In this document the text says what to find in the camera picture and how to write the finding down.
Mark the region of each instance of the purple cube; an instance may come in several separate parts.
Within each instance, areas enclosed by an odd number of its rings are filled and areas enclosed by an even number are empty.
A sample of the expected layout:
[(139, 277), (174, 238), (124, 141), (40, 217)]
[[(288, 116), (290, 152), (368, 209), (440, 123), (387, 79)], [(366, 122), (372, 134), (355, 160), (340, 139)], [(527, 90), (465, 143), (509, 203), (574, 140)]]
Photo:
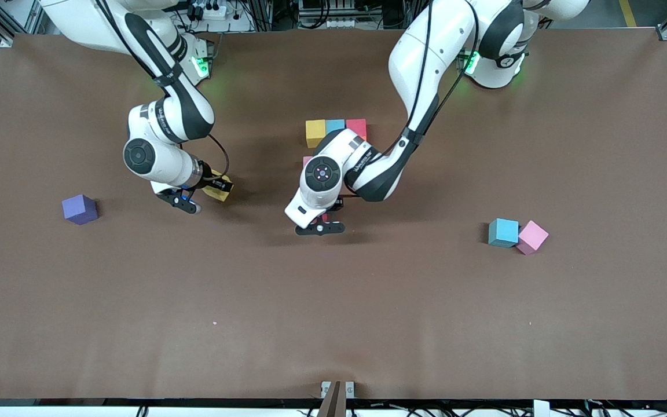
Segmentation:
[(63, 217), (69, 222), (82, 225), (97, 220), (97, 206), (89, 197), (82, 193), (61, 202)]

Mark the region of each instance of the brown tabletop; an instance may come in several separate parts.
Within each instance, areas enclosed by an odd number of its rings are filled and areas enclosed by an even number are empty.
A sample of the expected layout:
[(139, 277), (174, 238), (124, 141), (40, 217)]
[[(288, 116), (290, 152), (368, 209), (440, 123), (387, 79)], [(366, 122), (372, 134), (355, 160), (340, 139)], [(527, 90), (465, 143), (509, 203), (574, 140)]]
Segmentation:
[[(456, 89), (384, 203), (297, 237), (304, 121), (405, 122), (399, 32), (228, 35), (210, 81), (226, 203), (170, 208), (122, 163), (160, 96), (128, 56), (0, 51), (0, 397), (667, 397), (667, 42), (540, 31), (503, 90)], [(455, 78), (452, 68), (444, 91)], [(222, 167), (211, 140), (187, 146)], [(61, 200), (98, 200), (77, 226)], [(485, 244), (496, 217), (550, 233)]]

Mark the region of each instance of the cube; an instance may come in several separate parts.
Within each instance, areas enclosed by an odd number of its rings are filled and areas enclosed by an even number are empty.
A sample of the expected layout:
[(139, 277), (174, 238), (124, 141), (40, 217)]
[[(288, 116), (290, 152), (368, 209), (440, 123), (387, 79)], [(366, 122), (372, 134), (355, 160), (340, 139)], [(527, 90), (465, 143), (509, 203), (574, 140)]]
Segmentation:
[(97, 220), (97, 206), (89, 197), (82, 193), (61, 202), (63, 217), (74, 224), (82, 225)]
[(528, 222), (519, 232), (519, 244), (516, 248), (524, 254), (532, 254), (540, 249), (550, 234), (533, 221)]
[(326, 136), (325, 120), (307, 120), (305, 121), (305, 142), (308, 148), (315, 148)]
[(339, 129), (346, 129), (344, 119), (326, 120), (326, 134)]
[(488, 227), (488, 244), (510, 248), (519, 243), (519, 222), (495, 219)]
[(366, 119), (347, 119), (347, 129), (354, 130), (355, 134), (363, 140), (367, 140), (367, 120)]

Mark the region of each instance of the black strap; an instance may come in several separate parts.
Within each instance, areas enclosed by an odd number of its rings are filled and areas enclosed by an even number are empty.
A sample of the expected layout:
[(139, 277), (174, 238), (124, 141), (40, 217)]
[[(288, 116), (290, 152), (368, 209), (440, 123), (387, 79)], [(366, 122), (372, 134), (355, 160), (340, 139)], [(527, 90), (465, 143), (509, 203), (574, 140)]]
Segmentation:
[(177, 82), (180, 75), (182, 75), (182, 66), (179, 63), (175, 63), (174, 68), (169, 71), (169, 74), (157, 76), (153, 79), (153, 82), (159, 87), (164, 88)]
[(534, 6), (530, 7), (530, 8), (524, 8), (524, 10), (529, 10), (529, 11), (531, 11), (531, 10), (537, 10), (537, 9), (544, 8), (546, 5), (549, 5), (549, 3), (550, 3), (551, 1), (552, 1), (552, 0), (542, 0), (542, 2), (539, 2), (539, 3), (537, 3), (536, 5), (534, 5)]
[(410, 140), (413, 145), (421, 145), (421, 141), (424, 140), (424, 135), (416, 133), (415, 131), (408, 128), (408, 126), (403, 127), (403, 131), (400, 132), (401, 137)]

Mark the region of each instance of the pink cube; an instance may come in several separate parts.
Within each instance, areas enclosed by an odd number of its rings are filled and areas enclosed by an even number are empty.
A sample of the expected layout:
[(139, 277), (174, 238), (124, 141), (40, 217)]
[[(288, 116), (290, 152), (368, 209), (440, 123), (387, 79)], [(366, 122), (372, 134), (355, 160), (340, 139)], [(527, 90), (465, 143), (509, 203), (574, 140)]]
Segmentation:
[(519, 231), (519, 243), (516, 245), (516, 248), (524, 254), (535, 253), (549, 235), (540, 225), (529, 221)]
[(363, 140), (367, 140), (366, 119), (346, 119), (346, 128), (354, 130), (355, 134), (357, 134)]

